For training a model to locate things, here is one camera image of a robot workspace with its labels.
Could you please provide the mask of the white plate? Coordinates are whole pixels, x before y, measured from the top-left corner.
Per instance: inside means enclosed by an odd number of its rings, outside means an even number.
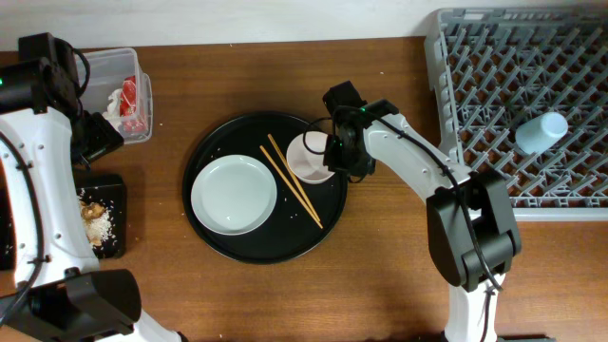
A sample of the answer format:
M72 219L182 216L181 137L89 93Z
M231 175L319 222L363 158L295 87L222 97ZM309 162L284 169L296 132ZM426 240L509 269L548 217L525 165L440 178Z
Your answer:
M261 161L229 155L197 174L189 199L196 219L210 231L239 236L261 226L276 205L277 186Z

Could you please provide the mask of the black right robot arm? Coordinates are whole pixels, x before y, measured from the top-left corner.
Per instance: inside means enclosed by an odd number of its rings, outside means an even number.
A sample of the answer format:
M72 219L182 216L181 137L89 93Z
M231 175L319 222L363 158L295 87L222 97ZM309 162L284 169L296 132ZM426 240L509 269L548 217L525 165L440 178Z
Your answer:
M325 165L362 180L381 162L426 207L428 251L448 285L442 340L498 340L498 294L522 249L503 177L452 161L386 100L325 105L332 120Z

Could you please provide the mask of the white tissue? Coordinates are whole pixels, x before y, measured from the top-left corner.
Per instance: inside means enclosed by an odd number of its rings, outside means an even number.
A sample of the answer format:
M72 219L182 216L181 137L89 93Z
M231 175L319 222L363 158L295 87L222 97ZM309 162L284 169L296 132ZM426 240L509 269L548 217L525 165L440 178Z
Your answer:
M123 91L121 89L116 89L108 96L108 105L106 111L103 113L103 117L119 133L122 133L123 128L123 122L120 115L122 93Z

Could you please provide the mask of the red snack wrapper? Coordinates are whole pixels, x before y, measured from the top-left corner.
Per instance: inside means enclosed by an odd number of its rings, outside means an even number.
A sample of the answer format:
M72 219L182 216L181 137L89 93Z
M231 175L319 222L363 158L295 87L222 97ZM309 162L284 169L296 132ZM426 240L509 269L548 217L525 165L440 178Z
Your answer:
M120 97L120 116L125 118L123 130L127 133L143 133L144 119L138 113L137 81L135 76L124 79Z

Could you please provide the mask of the brown food chunk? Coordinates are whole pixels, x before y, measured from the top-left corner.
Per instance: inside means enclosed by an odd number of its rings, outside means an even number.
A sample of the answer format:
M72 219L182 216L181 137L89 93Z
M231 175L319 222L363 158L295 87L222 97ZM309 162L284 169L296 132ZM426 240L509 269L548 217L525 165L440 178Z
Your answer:
M80 202L81 217L84 220L99 219L105 213L105 207L97 202L86 204L83 201Z

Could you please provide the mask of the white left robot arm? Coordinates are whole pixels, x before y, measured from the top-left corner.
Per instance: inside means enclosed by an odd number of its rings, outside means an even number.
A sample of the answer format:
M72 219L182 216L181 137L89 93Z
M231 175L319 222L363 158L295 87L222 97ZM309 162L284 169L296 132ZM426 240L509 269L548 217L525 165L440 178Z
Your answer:
M1 321L40 341L182 341L143 310L135 277L102 271L72 176L78 77L48 57L1 70L1 161L16 235L17 291Z

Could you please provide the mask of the white bowl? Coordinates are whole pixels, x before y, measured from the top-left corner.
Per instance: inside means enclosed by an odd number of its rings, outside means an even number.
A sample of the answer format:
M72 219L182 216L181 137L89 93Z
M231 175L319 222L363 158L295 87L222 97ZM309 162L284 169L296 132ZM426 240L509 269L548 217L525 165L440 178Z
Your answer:
M328 135L309 131L299 134L289 144L286 160L293 173L305 183L319 184L330 179L334 172L323 163Z

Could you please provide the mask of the wooden chopstick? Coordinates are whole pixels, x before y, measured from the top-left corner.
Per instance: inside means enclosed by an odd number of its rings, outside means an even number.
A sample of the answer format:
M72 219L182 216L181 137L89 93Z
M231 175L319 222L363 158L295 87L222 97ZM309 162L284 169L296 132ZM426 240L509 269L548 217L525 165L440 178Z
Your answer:
M300 196L300 194L295 190L295 188L292 186L292 184L288 181L288 179L286 178L286 176L282 173L282 171L279 169L278 165L275 163L275 161L272 159L272 157L270 156L270 154L267 152L267 150L264 148L264 146L260 145L259 149L261 150L262 154L266 157L266 159L270 162L271 166L275 169L275 171L277 172L277 174L280 176L280 178L283 180L283 182L287 185L287 187L291 190L291 192L294 194L295 198L299 201L299 203L302 205L302 207L305 209L305 211L309 214L309 216L313 219L313 221L316 223L316 225L320 228L323 229L323 225L321 224L319 218L317 218L312 209L309 207L309 205L305 202L305 200Z
M271 142L273 148L275 149L275 152L277 153L277 155L283 162L286 171L291 176L291 178L293 180L293 184L295 186L294 191L302 198L301 203L307 208L309 214L313 217L313 219L316 221L316 223L319 225L319 227L323 228L319 215L316 213L310 199L308 198L306 192L304 191L303 187L301 186L299 180L295 176L295 173L292 171L292 169L288 165L287 160L286 160L284 154L282 153L282 151L280 150L280 148L278 147L274 137L271 134L268 134L267 137L268 137L269 141Z

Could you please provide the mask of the light blue plastic cup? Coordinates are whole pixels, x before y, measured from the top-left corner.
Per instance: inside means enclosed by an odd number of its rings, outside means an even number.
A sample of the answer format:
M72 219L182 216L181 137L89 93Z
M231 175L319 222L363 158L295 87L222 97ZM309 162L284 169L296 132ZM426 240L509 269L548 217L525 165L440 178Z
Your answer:
M568 122L558 112L546 112L522 124L517 130L515 141L525 154L541 154L568 131Z

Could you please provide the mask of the rice and noodle scraps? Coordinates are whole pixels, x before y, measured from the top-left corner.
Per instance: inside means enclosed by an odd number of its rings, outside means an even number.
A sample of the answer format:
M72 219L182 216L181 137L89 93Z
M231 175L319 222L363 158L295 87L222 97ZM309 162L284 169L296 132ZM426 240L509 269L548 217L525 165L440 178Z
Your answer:
M97 202L105 207L105 212L100 218L94 220L84 220L81 217L89 244L93 248L103 248L103 244L105 242L115 238L115 234L113 233L115 222L114 218L112 217L113 202L106 204L103 200L96 200L91 195L88 195L84 189L77 192L77 197L79 200L79 205L81 201L86 204Z

